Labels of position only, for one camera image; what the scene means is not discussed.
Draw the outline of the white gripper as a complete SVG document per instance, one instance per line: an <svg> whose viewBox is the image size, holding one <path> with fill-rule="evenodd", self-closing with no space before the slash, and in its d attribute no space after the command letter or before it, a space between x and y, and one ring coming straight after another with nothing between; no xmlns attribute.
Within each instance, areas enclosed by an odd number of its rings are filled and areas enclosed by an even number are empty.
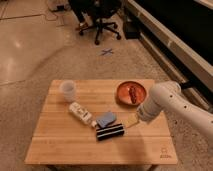
<svg viewBox="0 0 213 171"><path fill-rule="evenodd" d="M125 121L125 127L130 128L139 123L139 118L144 122L152 122L162 111L162 107L153 100L145 100L137 108L137 115L133 114Z"/></svg>

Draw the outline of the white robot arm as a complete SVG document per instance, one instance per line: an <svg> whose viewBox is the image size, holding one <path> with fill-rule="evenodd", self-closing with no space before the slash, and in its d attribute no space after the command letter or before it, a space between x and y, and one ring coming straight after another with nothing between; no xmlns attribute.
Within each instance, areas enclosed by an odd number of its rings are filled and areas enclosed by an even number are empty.
<svg viewBox="0 0 213 171"><path fill-rule="evenodd" d="M163 110L178 114L213 143L213 114L185 100L181 96L181 86L175 81L154 84L148 97L138 106L131 119L133 123L149 123Z"/></svg>

